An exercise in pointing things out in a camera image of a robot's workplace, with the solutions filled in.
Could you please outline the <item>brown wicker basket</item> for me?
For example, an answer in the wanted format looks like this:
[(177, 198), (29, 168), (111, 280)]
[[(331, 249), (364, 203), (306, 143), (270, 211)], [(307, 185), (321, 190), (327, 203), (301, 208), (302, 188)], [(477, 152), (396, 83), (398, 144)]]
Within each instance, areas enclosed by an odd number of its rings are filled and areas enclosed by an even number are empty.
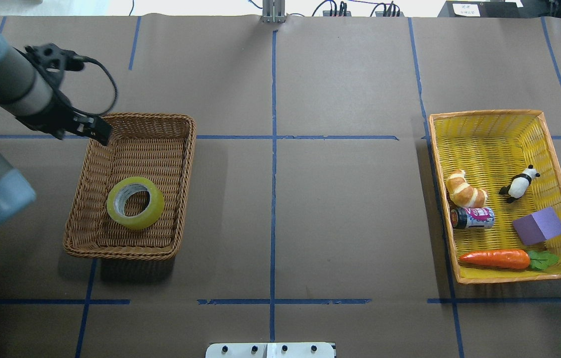
[[(181, 248), (195, 150), (196, 125), (187, 115), (113, 113), (108, 144), (87, 145), (64, 233), (64, 250), (77, 258), (160, 261)], [(144, 229), (115, 222), (107, 211), (120, 181), (143, 177), (165, 201), (160, 217)]]

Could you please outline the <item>purple foam cube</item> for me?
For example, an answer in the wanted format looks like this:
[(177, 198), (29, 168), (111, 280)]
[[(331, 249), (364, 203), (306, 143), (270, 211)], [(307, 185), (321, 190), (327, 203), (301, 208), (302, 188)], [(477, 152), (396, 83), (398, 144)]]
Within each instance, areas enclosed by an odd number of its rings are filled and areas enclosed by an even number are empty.
[(561, 235), (561, 220), (554, 207), (546, 207), (512, 221), (525, 246), (536, 245)]

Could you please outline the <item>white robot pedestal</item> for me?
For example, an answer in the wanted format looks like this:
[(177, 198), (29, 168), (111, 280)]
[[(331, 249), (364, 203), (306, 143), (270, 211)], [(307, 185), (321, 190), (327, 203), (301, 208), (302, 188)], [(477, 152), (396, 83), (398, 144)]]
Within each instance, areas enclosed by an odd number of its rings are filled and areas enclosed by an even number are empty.
[(250, 342), (211, 344), (206, 358), (336, 358), (329, 342)]

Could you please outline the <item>toy panda figure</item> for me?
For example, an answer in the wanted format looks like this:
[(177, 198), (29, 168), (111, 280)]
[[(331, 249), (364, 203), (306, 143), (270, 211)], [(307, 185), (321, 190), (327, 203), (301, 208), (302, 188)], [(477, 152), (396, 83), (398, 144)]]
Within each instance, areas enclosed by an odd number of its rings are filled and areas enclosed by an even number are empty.
[(528, 165), (521, 173), (515, 175), (508, 185), (502, 186), (498, 193), (505, 195), (505, 202), (511, 204), (523, 197), (533, 180), (540, 176), (534, 165)]

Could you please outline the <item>yellow tape roll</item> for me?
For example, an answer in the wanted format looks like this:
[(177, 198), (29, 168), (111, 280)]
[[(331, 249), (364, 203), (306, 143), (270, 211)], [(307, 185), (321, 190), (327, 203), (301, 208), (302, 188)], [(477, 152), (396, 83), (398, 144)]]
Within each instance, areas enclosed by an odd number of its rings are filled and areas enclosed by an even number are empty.
[[(136, 193), (147, 193), (146, 206), (136, 215), (126, 214), (126, 204)], [(108, 192), (106, 202), (110, 218), (126, 229), (144, 230), (155, 224), (165, 208), (165, 199), (157, 186), (145, 177), (128, 177), (115, 184)]]

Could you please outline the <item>toy croissant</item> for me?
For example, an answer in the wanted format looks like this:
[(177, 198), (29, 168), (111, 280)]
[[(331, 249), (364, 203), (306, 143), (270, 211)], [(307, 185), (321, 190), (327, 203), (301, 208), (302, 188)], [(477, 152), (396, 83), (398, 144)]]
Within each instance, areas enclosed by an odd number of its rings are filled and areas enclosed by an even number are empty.
[(449, 199), (458, 207), (483, 208), (488, 200), (488, 192), (483, 188), (470, 185), (464, 170), (454, 170), (447, 177), (446, 190)]

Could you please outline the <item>yellow woven basket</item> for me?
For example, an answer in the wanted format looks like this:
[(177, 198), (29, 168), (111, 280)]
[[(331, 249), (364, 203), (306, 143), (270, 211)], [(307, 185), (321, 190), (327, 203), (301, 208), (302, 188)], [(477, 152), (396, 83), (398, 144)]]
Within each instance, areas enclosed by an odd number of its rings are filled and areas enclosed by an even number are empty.
[[(561, 279), (561, 235), (525, 246), (512, 226), (513, 220), (546, 207), (554, 207), (561, 220), (561, 167), (544, 112), (498, 109), (433, 114), (428, 117), (428, 131), (455, 280), (492, 284)], [(528, 165), (534, 165), (541, 176), (523, 197), (506, 203), (499, 190)], [(454, 229), (451, 225), (453, 202), (445, 181), (457, 169), (465, 171), (470, 185), (487, 190), (486, 206), (495, 214), (492, 228)], [(496, 249), (547, 250), (560, 261), (545, 270), (478, 267), (459, 261), (459, 256), (469, 252)]]

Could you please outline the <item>small drink can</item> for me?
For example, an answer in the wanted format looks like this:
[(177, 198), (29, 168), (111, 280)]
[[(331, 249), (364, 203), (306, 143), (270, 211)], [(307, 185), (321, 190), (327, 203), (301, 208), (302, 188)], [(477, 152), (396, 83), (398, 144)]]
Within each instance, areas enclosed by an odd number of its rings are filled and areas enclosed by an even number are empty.
[(490, 207), (456, 207), (450, 210), (450, 221), (454, 229), (490, 229), (496, 217)]

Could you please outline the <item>black box device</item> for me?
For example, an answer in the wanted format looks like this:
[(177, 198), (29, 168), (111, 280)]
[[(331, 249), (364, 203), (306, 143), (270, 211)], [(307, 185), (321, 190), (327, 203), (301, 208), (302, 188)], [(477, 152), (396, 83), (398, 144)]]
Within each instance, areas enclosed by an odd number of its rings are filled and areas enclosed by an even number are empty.
[(447, 0), (437, 18), (521, 18), (515, 2), (501, 0)]

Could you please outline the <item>orange toy carrot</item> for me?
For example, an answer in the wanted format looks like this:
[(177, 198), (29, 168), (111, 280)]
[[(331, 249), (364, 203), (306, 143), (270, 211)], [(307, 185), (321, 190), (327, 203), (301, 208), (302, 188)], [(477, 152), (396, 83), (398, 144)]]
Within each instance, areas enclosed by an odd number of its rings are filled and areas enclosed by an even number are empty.
[(545, 270), (557, 264), (560, 257), (547, 250), (497, 249), (469, 252), (459, 256), (459, 261), (479, 267)]

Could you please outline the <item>aluminium frame post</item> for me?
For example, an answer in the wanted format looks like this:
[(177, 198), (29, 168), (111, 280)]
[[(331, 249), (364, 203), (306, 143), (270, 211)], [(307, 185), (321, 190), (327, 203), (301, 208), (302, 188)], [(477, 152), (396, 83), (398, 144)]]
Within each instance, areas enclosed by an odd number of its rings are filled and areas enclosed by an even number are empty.
[(285, 0), (261, 0), (262, 23), (285, 23)]

